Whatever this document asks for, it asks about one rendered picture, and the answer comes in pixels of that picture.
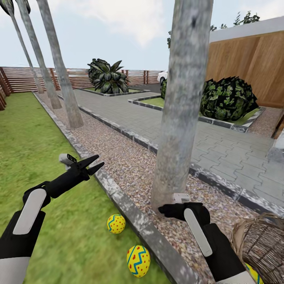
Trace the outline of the easter egg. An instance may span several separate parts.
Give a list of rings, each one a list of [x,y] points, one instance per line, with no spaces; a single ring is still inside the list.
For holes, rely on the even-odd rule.
[[[250,275],[257,282],[257,284],[265,284],[265,282],[263,281],[261,276],[258,274],[258,272],[252,266],[250,266],[248,263],[245,263],[245,262],[244,262],[244,264],[247,267],[247,269],[250,271]]]
[[[125,218],[122,215],[114,214],[107,220],[107,227],[113,234],[121,233],[125,228]]]
[[[127,264],[131,273],[136,277],[143,277],[150,266],[150,253],[146,247],[137,245],[129,249]]]

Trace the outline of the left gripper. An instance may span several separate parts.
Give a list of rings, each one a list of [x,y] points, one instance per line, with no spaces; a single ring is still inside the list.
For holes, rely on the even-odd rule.
[[[71,170],[58,176],[57,181],[58,181],[59,186],[63,190],[68,191],[74,186],[81,183],[82,181],[89,180],[90,179],[89,175],[93,176],[93,174],[96,173],[105,164],[104,162],[102,162],[90,169],[87,169],[87,166],[89,166],[91,163],[93,163],[98,158],[99,158],[99,155],[94,155],[82,161],[79,161],[77,163],[71,164],[70,165]]]

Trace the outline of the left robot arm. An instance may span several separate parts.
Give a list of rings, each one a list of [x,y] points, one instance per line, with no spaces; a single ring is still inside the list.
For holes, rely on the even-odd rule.
[[[22,210],[15,212],[0,238],[0,284],[23,284],[40,229],[46,213],[41,211],[61,194],[82,181],[90,179],[104,162],[87,169],[99,158],[94,155],[77,162],[67,153],[59,155],[59,161],[65,164],[67,172],[53,181],[45,181],[28,189],[23,196]]]

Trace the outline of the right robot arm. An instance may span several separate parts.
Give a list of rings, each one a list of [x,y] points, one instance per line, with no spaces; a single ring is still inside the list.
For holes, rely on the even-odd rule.
[[[164,204],[158,210],[166,218],[186,221],[216,284],[257,284],[232,249],[229,239],[216,223],[210,223],[209,211],[203,203],[186,203],[191,197],[185,193],[174,193],[172,199],[173,204]]]

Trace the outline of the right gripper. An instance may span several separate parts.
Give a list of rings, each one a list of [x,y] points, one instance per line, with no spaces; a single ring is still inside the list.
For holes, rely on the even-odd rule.
[[[184,204],[164,204],[163,206],[159,207],[158,210],[160,213],[164,213],[166,218],[176,218],[182,220],[179,218],[177,210],[180,205]]]

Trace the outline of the wicker basket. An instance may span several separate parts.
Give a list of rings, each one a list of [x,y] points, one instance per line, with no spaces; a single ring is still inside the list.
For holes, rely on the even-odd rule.
[[[273,217],[278,226],[272,225],[268,223],[267,221],[260,220],[261,217]],[[264,238],[265,240],[261,241],[261,244],[259,246],[261,248],[266,249],[267,251],[259,258],[254,260],[253,255],[246,255],[245,251],[243,250],[243,245],[246,237],[250,234],[250,231],[253,226],[256,224],[260,224],[265,226],[261,233],[259,232],[253,232],[252,235],[256,235],[258,237],[255,238],[255,241],[251,243],[250,248],[248,249],[249,252],[252,252],[253,254],[256,254],[257,252],[253,249],[259,241],[261,241],[261,238]],[[248,227],[248,228],[247,228]],[[279,238],[275,243],[272,243],[272,245],[267,245],[266,241],[270,241],[270,238],[265,235],[265,233],[269,233],[268,229],[272,229],[271,235],[277,236],[277,233],[279,234],[277,237]],[[232,234],[230,235],[229,239],[231,243],[231,247],[242,262],[242,264],[245,266],[245,263],[248,263],[250,266],[254,266],[256,269],[258,269],[261,272],[261,276],[265,278],[267,281],[267,284],[275,284],[275,280],[271,277],[273,275],[274,270],[265,270],[264,268],[267,268],[268,266],[262,261],[267,255],[271,255],[271,253],[274,255],[276,259],[283,259],[284,256],[280,252],[280,250],[277,248],[278,245],[284,241],[284,220],[278,218],[276,214],[273,213],[262,213],[261,215],[255,217],[255,218],[243,218],[242,220],[238,220],[236,224],[234,224],[234,228],[232,230]],[[262,267],[259,265],[262,264]],[[246,270],[250,272],[247,267],[245,266]]]

